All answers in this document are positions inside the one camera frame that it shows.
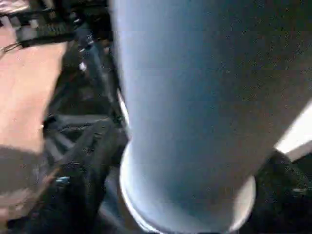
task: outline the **wire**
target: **wire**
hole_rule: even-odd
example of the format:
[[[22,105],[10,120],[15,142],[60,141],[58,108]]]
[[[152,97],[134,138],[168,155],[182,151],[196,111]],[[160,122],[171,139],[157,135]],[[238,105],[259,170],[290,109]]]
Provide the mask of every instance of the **wire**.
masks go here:
[[[8,46],[1,48],[0,49],[0,59],[2,59],[7,52],[14,50],[15,48],[19,47],[20,45],[21,45],[21,43],[17,42],[17,43],[13,43],[11,45],[8,45]]]

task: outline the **cable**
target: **cable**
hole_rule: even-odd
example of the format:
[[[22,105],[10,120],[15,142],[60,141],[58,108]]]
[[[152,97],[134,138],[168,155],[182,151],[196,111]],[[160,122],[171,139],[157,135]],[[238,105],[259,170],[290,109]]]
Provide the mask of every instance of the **cable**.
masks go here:
[[[16,42],[16,43],[13,43],[11,45],[7,45],[3,48],[0,49],[0,59],[2,59],[5,54],[11,50],[14,50],[15,48],[19,47],[21,45],[20,42]]]

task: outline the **tan floor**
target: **tan floor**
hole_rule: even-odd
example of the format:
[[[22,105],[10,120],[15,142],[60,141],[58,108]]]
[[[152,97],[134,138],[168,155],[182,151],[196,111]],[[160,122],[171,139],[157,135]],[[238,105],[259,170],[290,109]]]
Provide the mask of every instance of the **tan floor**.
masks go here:
[[[14,43],[0,28],[0,46]],[[60,71],[65,44],[7,53],[0,60],[0,145],[38,152],[41,120]]]

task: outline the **wooden floor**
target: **wooden floor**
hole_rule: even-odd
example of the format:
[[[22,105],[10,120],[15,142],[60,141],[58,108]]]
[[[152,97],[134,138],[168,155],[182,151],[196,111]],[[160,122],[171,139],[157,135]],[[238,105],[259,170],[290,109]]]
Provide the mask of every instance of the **wooden floor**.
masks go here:
[[[14,43],[0,28],[0,47]],[[0,145],[40,151],[41,120],[60,71],[65,44],[7,53],[0,60]]]

